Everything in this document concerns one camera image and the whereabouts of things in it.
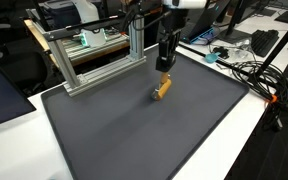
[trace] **table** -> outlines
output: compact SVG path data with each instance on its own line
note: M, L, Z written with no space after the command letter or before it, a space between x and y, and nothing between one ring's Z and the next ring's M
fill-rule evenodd
M276 16L278 15L252 17L237 29L249 33L257 29L287 30L287 24L273 21ZM208 52L208 47L190 47ZM288 64L287 47L288 44L273 61L281 70ZM177 51L230 76L228 70L221 70L215 64L207 64L202 57L193 52L180 47ZM72 179L40 96L41 94L37 94L29 98L37 111L0 124L0 179ZM250 91L217 126L174 179L224 179L264 110L264 101Z
M43 35L37 30L37 28L33 25L32 20L24 20L24 24L26 25L26 27L29 29L29 31L33 34L33 36L35 37L35 39L37 40L37 42L42 46L43 51L48 51L50 50L47 41L44 39ZM79 61L73 61L72 65L73 66L77 66L80 65L82 63L85 63L87 61L102 57L104 55L113 53L115 51L121 50L123 48L129 47L129 43L127 41L125 41L124 43L122 43L121 45L118 46L113 46L112 48L106 49L104 51L99 51L96 53L92 53L82 59L80 59ZM50 60L54 63L54 65L59 68L55 57L53 56L53 54L49 55Z

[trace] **gray mat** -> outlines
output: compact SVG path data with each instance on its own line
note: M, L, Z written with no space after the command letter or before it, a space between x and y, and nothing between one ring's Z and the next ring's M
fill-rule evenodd
M72 175L79 180L170 179L248 88L178 55L172 86L155 102L157 49L148 62L76 97L42 95Z

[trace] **blue object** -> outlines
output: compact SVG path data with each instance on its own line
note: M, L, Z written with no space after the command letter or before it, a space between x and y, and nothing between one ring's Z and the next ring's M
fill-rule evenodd
M220 54L221 54L221 53L219 53L219 52L207 54L207 55L205 56L205 60L206 60L206 62L208 62L208 63L214 63L215 61L218 60L218 56L219 56Z

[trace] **black mat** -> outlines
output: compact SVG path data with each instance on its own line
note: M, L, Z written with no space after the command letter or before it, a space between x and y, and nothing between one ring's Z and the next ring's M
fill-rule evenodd
M160 77L148 62L76 97L42 95L65 159L79 180L170 179L248 92L243 84L183 55L164 99L150 98Z

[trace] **desk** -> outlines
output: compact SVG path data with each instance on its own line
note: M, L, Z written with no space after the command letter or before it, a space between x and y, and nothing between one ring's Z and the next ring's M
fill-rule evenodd
M257 29L287 30L288 25L273 21L276 16L253 17L237 28L249 33ZM207 47L191 47L208 52ZM288 44L273 61L281 70L284 70L288 63L287 47ZM227 76L230 75L228 70L220 70L215 64L207 64L202 57L188 50L179 47L177 51ZM37 94L29 98L37 111L0 124L0 179L72 179L40 96L41 94ZM264 101L250 91L223 119L174 179L224 179L264 110Z
M35 26L33 25L32 20L24 20L24 24L29 29L29 31L33 34L33 36L38 41L38 43L42 46L43 51L48 51L50 48L49 48L46 40L44 39L43 35L35 28ZM112 52L121 50L121 49L126 48L126 47L129 47L129 43L127 41L125 41L124 43L122 43L122 44L120 44L118 46L113 46L112 48L108 48L108 49L105 49L103 51L92 53L92 54L80 59L79 61L72 61L72 65L73 66L77 66L77 65L82 64L84 62L99 58L101 56L110 54ZM52 54L50 54L49 58L55 64L55 66L58 68L59 66L58 66L58 64L56 62L55 57Z

